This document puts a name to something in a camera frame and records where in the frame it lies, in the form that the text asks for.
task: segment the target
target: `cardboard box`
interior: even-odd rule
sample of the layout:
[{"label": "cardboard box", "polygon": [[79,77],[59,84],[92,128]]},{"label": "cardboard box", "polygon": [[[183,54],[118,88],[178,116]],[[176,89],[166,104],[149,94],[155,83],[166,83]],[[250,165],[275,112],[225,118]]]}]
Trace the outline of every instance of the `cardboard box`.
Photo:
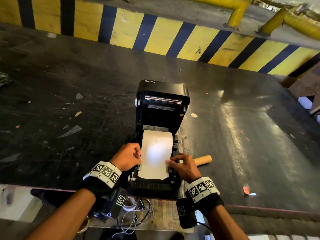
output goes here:
[{"label": "cardboard box", "polygon": [[320,62],[290,86],[289,91],[311,115],[317,113],[320,110]]}]

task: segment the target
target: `scratched surface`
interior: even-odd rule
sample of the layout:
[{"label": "scratched surface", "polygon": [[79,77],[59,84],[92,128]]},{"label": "scratched surface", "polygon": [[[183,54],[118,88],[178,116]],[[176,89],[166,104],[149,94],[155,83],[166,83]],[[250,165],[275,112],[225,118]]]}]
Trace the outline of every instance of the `scratched surface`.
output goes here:
[{"label": "scratched surface", "polygon": [[213,157],[199,168],[227,205],[319,212],[320,125],[272,76],[0,25],[0,69],[14,80],[0,88],[0,183],[77,189],[132,139],[150,79],[189,88],[183,149]]}]

